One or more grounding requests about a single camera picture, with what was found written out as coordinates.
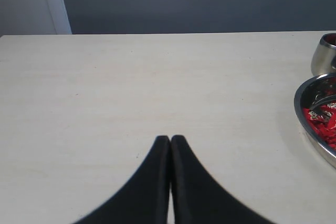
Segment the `stainless steel tray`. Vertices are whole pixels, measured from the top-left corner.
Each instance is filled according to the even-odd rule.
[[[323,92],[323,85],[330,78],[336,78],[336,73],[316,76],[303,83],[296,91],[294,107],[296,115],[307,133],[309,140],[316,150],[336,168],[336,150],[331,148],[309,125],[302,108],[309,108],[316,100],[317,95]]]

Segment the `metal bowl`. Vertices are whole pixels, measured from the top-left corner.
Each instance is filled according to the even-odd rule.
[[[336,78],[336,73],[322,74],[315,76],[304,82],[296,91],[294,98],[294,107],[296,115],[307,133],[315,149],[336,168],[336,150],[331,148],[309,125],[303,113],[303,108],[310,108],[317,97],[323,97],[323,90],[327,87],[328,81]]]

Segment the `stainless steel bowl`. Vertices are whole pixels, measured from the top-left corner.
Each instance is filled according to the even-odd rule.
[[[315,149],[336,168],[336,151],[331,148],[309,125],[303,113],[303,108],[309,108],[316,101],[323,97],[323,89],[328,86],[328,80],[336,78],[336,73],[323,74],[313,77],[303,83],[295,93],[294,107],[296,115],[307,133],[309,140]]]
[[[320,39],[311,60],[314,76],[336,72],[336,34],[325,34]]]

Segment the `white door frame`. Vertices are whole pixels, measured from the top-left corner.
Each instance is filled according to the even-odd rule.
[[[64,0],[47,0],[56,34],[72,34]]]

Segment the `table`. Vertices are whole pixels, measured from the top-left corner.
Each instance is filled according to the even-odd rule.
[[[324,33],[0,38],[0,223],[76,221],[160,134],[270,220],[334,223],[336,171],[293,108]]]

